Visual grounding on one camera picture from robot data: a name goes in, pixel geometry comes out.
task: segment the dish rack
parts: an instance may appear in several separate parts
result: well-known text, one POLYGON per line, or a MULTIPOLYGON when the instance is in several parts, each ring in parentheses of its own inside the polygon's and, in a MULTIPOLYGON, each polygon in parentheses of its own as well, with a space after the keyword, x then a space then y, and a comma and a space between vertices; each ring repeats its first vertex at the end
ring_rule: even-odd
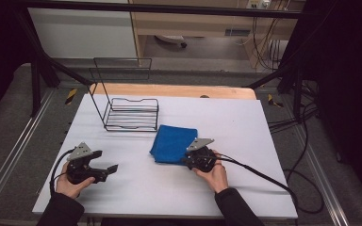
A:
POLYGON ((96 68, 90 68, 90 75, 95 86, 89 88, 89 91, 104 128, 110 132, 156 132, 159 110, 157 99, 112 98, 105 86, 105 83, 116 80, 149 79, 152 59, 95 58, 94 62, 96 68), (105 105, 94 96, 98 84, 102 85, 105 92, 105 105))

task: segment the black sleeve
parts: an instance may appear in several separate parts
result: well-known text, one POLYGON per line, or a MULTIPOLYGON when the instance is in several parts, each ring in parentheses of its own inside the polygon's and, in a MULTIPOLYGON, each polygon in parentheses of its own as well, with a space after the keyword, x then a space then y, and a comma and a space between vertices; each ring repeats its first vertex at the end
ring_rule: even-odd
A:
POLYGON ((84 214, 84 207, 63 194, 55 193, 37 226, 74 226, 84 214))
POLYGON ((227 188, 214 199, 228 226, 264 226, 236 189, 227 188))

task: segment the blue towel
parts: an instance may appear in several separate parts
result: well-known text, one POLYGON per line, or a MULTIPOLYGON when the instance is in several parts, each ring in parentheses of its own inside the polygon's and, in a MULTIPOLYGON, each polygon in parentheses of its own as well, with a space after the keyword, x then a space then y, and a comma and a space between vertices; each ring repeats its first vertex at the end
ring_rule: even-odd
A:
POLYGON ((197 137, 196 129, 160 125, 150 153, 157 163, 185 165, 181 158, 197 137))

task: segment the hand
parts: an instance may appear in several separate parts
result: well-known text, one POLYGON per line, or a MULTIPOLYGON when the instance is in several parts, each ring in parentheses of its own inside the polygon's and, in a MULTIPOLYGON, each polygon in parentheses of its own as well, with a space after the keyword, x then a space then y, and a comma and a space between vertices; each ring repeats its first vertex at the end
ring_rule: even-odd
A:
POLYGON ((95 178, 90 177, 78 185, 73 185, 67 179, 67 174, 66 174, 67 165, 69 165, 69 162, 66 162, 63 165, 63 169, 61 170, 61 175, 58 177, 57 193, 61 193, 65 196, 75 199, 77 198, 82 189, 86 188, 87 186, 93 183, 95 178))
POLYGON ((220 193, 224 189, 228 188, 227 172, 225 171, 225 167, 222 165, 221 160, 216 160, 216 163, 210 172, 202 172, 196 168, 193 168, 192 170, 196 173, 196 175, 204 178, 214 192, 220 193))

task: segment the white cabinet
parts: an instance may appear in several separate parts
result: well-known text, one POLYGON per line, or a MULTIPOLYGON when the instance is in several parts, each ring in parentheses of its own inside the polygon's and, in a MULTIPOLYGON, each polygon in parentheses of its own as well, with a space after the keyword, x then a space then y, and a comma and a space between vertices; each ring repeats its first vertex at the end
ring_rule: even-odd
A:
MULTIPOLYGON (((79 0, 127 3, 126 0, 79 0)), ((41 45, 50 57, 136 57, 129 12, 30 8, 41 45)))

